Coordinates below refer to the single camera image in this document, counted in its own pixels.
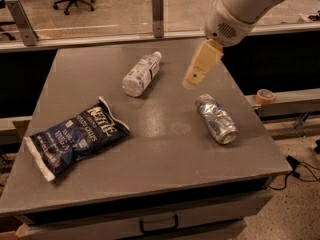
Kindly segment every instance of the speckled floor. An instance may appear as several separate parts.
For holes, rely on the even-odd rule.
[[[53,10],[53,1],[22,0],[35,29],[49,26],[51,29],[46,34],[51,38],[151,31],[150,0],[97,0],[94,12],[82,7],[73,8],[69,16],[65,16],[63,10]],[[166,0],[166,31],[202,29],[210,1]],[[311,14],[319,9],[319,0],[287,0],[269,11],[258,24],[295,23],[300,14]],[[294,120],[265,122],[265,127],[285,157],[290,155],[320,168],[320,155],[314,151],[315,141],[320,139],[320,118],[312,116],[307,120],[304,127],[306,137],[297,133],[293,123]],[[313,171],[320,177],[320,171]],[[313,180],[303,166],[299,166],[297,172],[302,179]],[[0,177],[0,193],[8,175],[7,170]],[[272,183],[275,188],[283,185],[284,177],[278,177]],[[290,176],[286,189],[273,192],[274,197],[256,216],[245,218],[247,227],[236,240],[319,240],[320,182],[302,182]]]

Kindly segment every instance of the metallic can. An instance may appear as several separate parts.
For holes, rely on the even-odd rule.
[[[235,140],[239,134],[238,129],[231,117],[214,98],[209,94],[202,94],[196,100],[195,105],[218,143],[228,144]]]

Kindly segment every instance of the white bottle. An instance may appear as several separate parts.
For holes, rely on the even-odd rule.
[[[140,96],[160,69],[161,53],[144,55],[122,80],[122,88],[126,94]]]

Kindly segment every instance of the gray tabletop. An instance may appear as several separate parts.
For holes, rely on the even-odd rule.
[[[181,82],[200,38],[59,50],[27,136],[74,117],[104,97],[130,137],[76,162],[47,182],[25,145],[0,199],[0,215],[117,200],[172,190],[284,174],[290,170],[271,136],[223,64],[198,88]],[[123,77],[144,54],[162,53],[161,69],[139,98]],[[240,135],[221,146],[194,102],[208,93],[237,124]]]

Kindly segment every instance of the glass partition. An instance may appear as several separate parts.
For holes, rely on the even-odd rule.
[[[118,35],[153,36],[152,0],[86,0],[66,11],[68,2],[59,0],[20,0],[39,39],[70,39]],[[210,7],[215,0],[163,0],[165,32],[202,31]],[[257,26],[290,23],[312,23],[320,0],[286,0],[272,8]],[[0,11],[0,21],[12,19],[7,8]],[[14,25],[6,27],[21,40]],[[8,38],[1,35],[1,41]]]

